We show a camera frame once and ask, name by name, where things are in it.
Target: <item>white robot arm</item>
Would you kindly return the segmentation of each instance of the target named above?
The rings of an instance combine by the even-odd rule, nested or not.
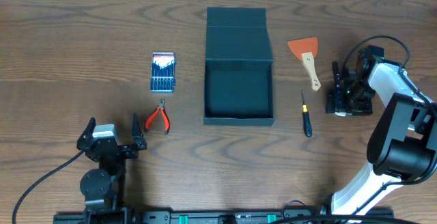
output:
[[[371,113],[371,91],[379,95],[386,110],[369,140],[368,162],[345,188],[333,194],[328,207],[331,214],[364,215],[391,191],[425,181],[436,168],[437,123],[432,100],[412,84],[404,69],[399,71],[403,66],[372,53],[383,54],[383,49],[369,46],[358,54],[361,70],[346,75],[350,80],[344,92],[333,63],[336,89],[329,93],[327,111],[361,115],[357,107],[364,107]],[[423,135],[422,139],[407,136],[407,130]]]

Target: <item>precision screwdriver set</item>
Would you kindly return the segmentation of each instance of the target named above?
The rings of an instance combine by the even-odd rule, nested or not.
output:
[[[175,53],[153,53],[150,91],[172,93],[175,91]]]

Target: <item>pliers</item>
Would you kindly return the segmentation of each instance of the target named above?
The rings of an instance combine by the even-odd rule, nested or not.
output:
[[[167,113],[165,113],[165,99],[161,99],[159,102],[159,105],[156,107],[156,110],[149,116],[149,118],[147,119],[147,121],[145,121],[145,126],[144,126],[144,132],[148,132],[149,131],[149,127],[150,124],[152,123],[152,121],[155,119],[155,117],[158,115],[159,111],[161,110],[161,112],[163,113],[163,118],[164,118],[164,122],[165,122],[165,131],[164,134],[168,134],[170,131],[170,120],[169,117],[167,116]]]

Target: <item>dark green box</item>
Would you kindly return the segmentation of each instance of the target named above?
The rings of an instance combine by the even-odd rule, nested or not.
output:
[[[272,126],[272,62],[264,8],[208,8],[203,124]]]

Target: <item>wood grain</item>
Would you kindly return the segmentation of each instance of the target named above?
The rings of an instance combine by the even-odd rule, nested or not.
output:
[[[208,6],[266,8],[274,55],[272,127],[203,125],[203,74]],[[384,107],[370,117],[324,114],[333,86],[331,62],[376,34],[410,47],[410,78],[437,99],[437,0],[0,0],[0,223],[27,187],[77,153],[90,117],[114,123],[130,142],[133,112],[141,121],[160,96],[149,91],[150,57],[174,51],[175,94],[165,97],[171,132],[161,118],[146,134],[148,150],[128,162],[132,205],[174,210],[281,208],[291,199],[320,205],[366,161],[367,141]],[[311,92],[287,41],[317,36]],[[375,40],[402,60],[396,43]],[[313,137],[302,131],[305,91]],[[24,200],[18,223],[50,223],[56,211],[81,211],[81,157]],[[399,218],[437,221],[437,179],[391,193],[380,206]]]

